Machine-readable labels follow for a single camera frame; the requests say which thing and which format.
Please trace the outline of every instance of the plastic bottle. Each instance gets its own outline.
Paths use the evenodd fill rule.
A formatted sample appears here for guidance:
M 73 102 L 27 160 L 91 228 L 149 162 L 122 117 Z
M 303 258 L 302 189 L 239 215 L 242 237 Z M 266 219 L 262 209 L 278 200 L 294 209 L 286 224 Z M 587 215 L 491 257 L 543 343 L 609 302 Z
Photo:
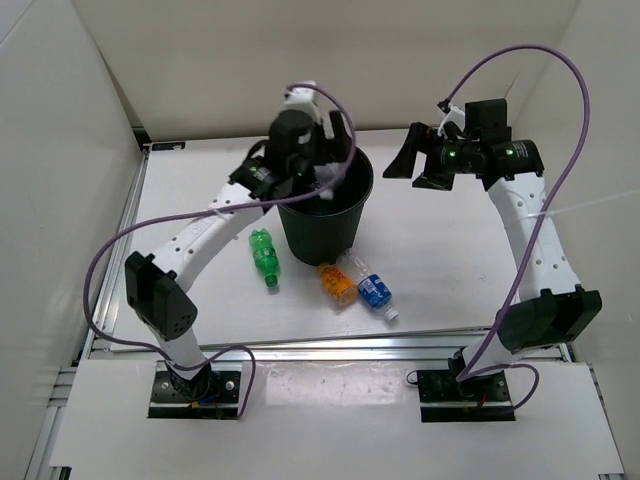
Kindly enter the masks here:
M 354 302 L 358 296 L 358 289 L 339 268 L 328 263 L 321 263 L 318 266 L 318 273 L 324 289 L 338 305 L 346 307 Z
M 264 283 L 273 288 L 278 285 L 278 257 L 273 248 L 271 235 L 266 229 L 254 230 L 249 237 L 249 245 L 253 253 L 253 261 L 258 267 Z
M 336 266 L 358 285 L 358 292 L 374 311 L 382 314 L 387 321 L 398 316 L 398 310 L 393 306 L 391 292 L 387 286 L 353 249 L 340 254 Z

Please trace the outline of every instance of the white wall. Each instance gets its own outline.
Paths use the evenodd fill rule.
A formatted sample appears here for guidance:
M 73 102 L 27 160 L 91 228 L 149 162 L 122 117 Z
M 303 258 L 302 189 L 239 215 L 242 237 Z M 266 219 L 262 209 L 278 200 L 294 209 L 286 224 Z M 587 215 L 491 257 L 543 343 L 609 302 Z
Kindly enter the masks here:
M 22 479 L 57 368 L 83 332 L 80 291 L 140 158 L 68 0 L 0 1 L 0 477 Z
M 583 0 L 560 43 L 586 77 L 591 133 L 557 197 L 567 207 L 640 187 L 640 2 Z M 555 180 L 581 123 L 579 91 L 558 62 L 544 73 L 516 125 L 540 147 Z M 604 307 L 577 342 L 592 362 L 623 462 L 640 478 L 640 196 L 560 215 L 571 263 Z
M 438 119 L 482 56 L 555 45 L 578 0 L 74 0 L 154 140 L 265 133 L 287 82 L 315 79 L 359 128 Z M 546 62 L 496 61 L 460 95 L 517 114 Z

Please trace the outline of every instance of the white cable tie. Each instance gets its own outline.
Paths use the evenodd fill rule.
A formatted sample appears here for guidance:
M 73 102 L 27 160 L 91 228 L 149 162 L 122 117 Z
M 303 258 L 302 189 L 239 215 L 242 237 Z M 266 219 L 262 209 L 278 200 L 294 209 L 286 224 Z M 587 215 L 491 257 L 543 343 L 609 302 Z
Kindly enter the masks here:
M 640 193 L 640 189 L 629 190 L 628 192 L 619 193 L 617 195 L 611 195 L 611 196 L 604 197 L 604 198 L 598 198 L 596 200 L 590 200 L 588 202 L 579 203 L 578 205 L 573 205 L 571 207 L 559 208 L 557 210 L 547 210 L 544 213 L 543 212 L 530 213 L 529 215 L 525 215 L 523 217 L 516 218 L 512 222 L 509 222 L 508 224 L 505 224 L 505 228 L 510 227 L 514 223 L 518 223 L 518 222 L 520 222 L 522 220 L 531 220 L 531 219 L 534 219 L 534 218 L 538 218 L 540 216 L 552 217 L 552 216 L 557 215 L 559 213 L 566 213 L 566 212 L 571 212 L 573 210 L 580 210 L 581 208 L 592 207 L 594 205 L 599 205 L 601 203 L 607 203 L 607 202 L 612 202 L 614 200 L 620 200 L 622 198 L 630 197 L 632 195 L 637 195 L 639 193 Z
M 462 111 L 460 108 L 456 107 L 453 103 L 449 102 L 449 112 L 447 114 L 445 114 L 444 118 L 442 119 L 442 122 L 440 122 L 440 125 L 438 126 L 438 136 L 439 137 L 443 137 L 444 136 L 444 125 L 445 123 L 447 123 L 449 121 L 449 119 L 451 118 L 451 116 L 457 113 L 458 115 L 462 116 L 462 118 L 464 118 L 464 111 Z
M 218 217 L 220 217 L 220 219 L 221 219 L 223 222 L 225 222 L 225 223 L 229 223 L 229 220 L 228 220 L 228 219 L 226 219 L 226 218 L 224 217 L 224 213 L 222 213 L 222 212 L 221 212 L 220 210 L 218 210 L 217 208 L 209 207 L 209 210 L 213 210 L 213 212 L 214 212 L 216 215 L 218 215 Z M 238 236 L 237 236 L 237 235 L 234 235 L 234 236 L 233 236 L 233 239 L 234 239 L 234 240 L 238 240 Z

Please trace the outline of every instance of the white table surface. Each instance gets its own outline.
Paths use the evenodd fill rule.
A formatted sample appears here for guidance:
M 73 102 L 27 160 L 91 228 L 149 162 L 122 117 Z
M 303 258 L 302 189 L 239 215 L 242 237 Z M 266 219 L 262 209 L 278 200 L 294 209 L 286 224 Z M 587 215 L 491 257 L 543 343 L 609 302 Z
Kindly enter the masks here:
M 375 171 L 354 248 L 391 290 L 400 317 L 388 325 L 358 301 L 337 309 L 314 267 L 290 252 L 277 210 L 266 227 L 280 259 L 280 288 L 269 294 L 253 265 L 243 231 L 209 264 L 189 292 L 199 309 L 200 344 L 330 339 L 350 336 L 459 330 L 489 326 L 515 275 L 498 212 L 473 176 L 456 178 L 453 192 L 411 188 L 408 180 L 382 179 L 405 130 L 362 132 L 360 148 Z M 137 220 L 203 209 L 227 181 L 256 138 L 187 142 L 184 150 L 152 151 Z M 424 156 L 416 162 L 416 174 Z M 186 222 L 134 234 L 132 249 L 147 254 Z M 153 341 L 126 305 L 122 279 L 115 334 Z M 114 350 L 128 349 L 114 345 Z
M 154 362 L 86 360 L 51 465 L 71 467 L 72 480 L 597 480 L 622 473 L 589 369 L 537 365 L 540 386 L 515 422 L 425 424 L 417 389 L 404 384 L 414 363 L 260 364 L 236 422 L 148 419 Z M 522 398 L 530 372 L 506 375 L 512 397 Z

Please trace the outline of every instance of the blue plastic bottle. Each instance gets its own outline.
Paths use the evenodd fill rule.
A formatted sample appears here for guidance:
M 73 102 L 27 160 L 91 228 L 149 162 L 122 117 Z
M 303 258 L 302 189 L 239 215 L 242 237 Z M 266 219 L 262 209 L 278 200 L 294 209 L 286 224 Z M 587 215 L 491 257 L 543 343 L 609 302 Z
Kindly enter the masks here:
M 336 266 L 358 285 L 358 292 L 374 311 L 391 321 L 398 316 L 398 310 L 391 301 L 391 292 L 380 277 L 367 265 L 353 249 L 345 250 L 336 261 Z

